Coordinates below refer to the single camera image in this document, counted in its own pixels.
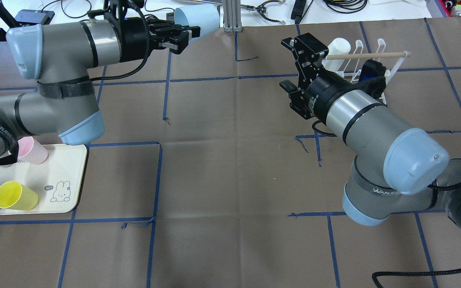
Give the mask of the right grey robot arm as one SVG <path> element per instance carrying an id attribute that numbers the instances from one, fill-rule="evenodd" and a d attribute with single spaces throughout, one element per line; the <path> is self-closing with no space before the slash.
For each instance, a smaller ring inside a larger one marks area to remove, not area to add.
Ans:
<path id="1" fill-rule="evenodd" d="M 386 68 L 367 60 L 357 83 L 325 69 L 329 49 L 312 34 L 281 44 L 296 60 L 298 84 L 280 82 L 290 108 L 317 118 L 355 153 L 342 205 L 349 218 L 376 226 L 391 214 L 441 208 L 461 229 L 461 158 L 379 101 Z"/>

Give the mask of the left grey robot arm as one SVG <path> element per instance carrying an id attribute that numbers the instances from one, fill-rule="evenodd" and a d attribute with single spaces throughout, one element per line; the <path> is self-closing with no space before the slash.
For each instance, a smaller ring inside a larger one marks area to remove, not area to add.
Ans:
<path id="1" fill-rule="evenodd" d="M 199 26 L 156 17 L 68 22 L 11 28 L 6 39 L 18 70 L 37 91 L 0 96 L 0 166 L 18 160 L 18 140 L 55 133 L 67 145 L 88 144 L 104 121 L 88 69 L 146 60 L 152 51 L 180 54 Z"/>

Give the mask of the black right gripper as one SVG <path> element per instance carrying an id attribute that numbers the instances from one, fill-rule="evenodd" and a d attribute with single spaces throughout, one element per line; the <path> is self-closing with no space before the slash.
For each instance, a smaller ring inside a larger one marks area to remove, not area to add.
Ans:
<path id="1" fill-rule="evenodd" d="M 351 83 L 337 73 L 320 72 L 322 60 L 328 55 L 329 49 L 312 34 L 284 38 L 281 44 L 293 54 L 299 80 L 305 80 L 299 87 L 290 80 L 279 83 L 288 94 L 290 108 L 305 120 L 313 117 L 327 120 L 328 111 L 339 98 L 339 91 L 350 87 Z"/>

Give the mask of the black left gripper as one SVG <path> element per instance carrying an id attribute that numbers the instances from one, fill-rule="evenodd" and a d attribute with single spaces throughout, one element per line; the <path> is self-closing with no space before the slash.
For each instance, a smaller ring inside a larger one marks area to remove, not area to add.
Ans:
<path id="1" fill-rule="evenodd" d="M 154 50 L 169 49 L 174 54 L 181 54 L 189 45 L 190 40 L 201 36 L 198 26 L 190 27 L 175 23 L 152 23 L 152 36 L 146 39 L 146 31 L 141 18 L 123 18 L 120 25 L 120 63 L 142 60 L 149 44 L 148 56 Z"/>

